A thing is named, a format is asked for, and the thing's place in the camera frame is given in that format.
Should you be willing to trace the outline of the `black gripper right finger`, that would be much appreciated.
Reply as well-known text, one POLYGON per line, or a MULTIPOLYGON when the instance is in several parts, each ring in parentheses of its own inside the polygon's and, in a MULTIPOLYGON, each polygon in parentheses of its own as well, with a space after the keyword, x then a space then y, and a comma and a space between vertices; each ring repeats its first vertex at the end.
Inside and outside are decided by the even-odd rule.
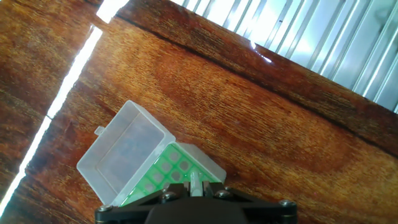
POLYGON ((240 190, 226 187, 221 182, 203 182, 203 196, 237 205, 248 223, 297 224, 297 204, 283 199, 268 202, 240 190))

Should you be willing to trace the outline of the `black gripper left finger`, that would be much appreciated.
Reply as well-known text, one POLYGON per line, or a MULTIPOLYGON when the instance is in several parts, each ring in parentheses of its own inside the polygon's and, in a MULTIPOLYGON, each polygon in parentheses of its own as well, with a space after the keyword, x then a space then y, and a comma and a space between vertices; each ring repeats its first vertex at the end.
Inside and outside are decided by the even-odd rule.
POLYGON ((95 224, 145 223, 150 211, 158 205, 189 196, 189 183, 170 184, 122 207, 102 205, 94 212, 95 224))

